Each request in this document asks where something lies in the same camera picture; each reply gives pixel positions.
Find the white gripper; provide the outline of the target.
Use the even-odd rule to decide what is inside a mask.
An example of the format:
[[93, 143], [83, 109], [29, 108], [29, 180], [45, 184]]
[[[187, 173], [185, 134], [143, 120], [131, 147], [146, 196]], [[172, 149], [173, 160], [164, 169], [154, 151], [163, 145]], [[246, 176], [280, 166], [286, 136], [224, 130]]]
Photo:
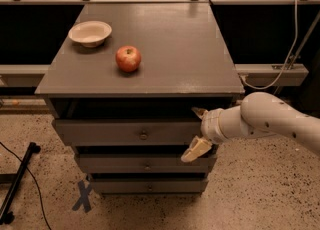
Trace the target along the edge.
[[192, 107], [195, 115], [202, 119], [201, 133], [203, 137], [195, 136], [187, 150], [182, 154], [181, 161], [185, 163], [192, 162], [207, 153], [213, 144], [222, 144], [228, 140], [220, 128], [220, 115], [223, 109], [208, 111], [204, 108]]

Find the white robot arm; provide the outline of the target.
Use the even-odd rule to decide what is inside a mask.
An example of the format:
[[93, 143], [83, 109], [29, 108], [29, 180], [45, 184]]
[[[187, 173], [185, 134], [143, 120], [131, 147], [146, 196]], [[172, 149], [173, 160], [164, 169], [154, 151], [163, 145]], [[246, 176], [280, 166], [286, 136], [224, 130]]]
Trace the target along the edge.
[[246, 96], [240, 105], [228, 109], [193, 108], [201, 119], [201, 137], [195, 136], [181, 161], [192, 162], [214, 144], [233, 138], [262, 138], [281, 135], [320, 154], [320, 119], [303, 114], [278, 97], [265, 92]]

